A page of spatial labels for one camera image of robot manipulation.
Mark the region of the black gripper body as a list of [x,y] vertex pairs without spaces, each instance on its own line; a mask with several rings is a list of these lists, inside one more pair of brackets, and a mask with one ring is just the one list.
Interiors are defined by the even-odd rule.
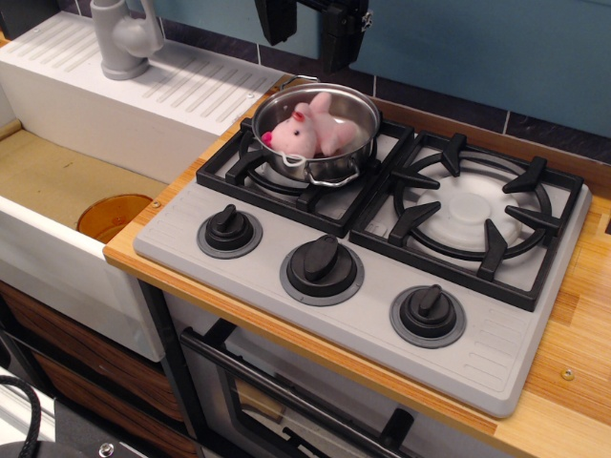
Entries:
[[298,0],[322,14],[326,31],[366,31],[372,24],[368,0]]

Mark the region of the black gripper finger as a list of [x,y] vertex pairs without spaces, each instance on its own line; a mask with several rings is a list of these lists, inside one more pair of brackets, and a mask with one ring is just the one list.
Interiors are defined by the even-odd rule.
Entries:
[[364,36],[362,14],[358,10],[326,9],[322,17],[323,72],[337,73],[358,58]]
[[256,0],[263,36],[271,46],[285,42],[297,31],[296,0]]

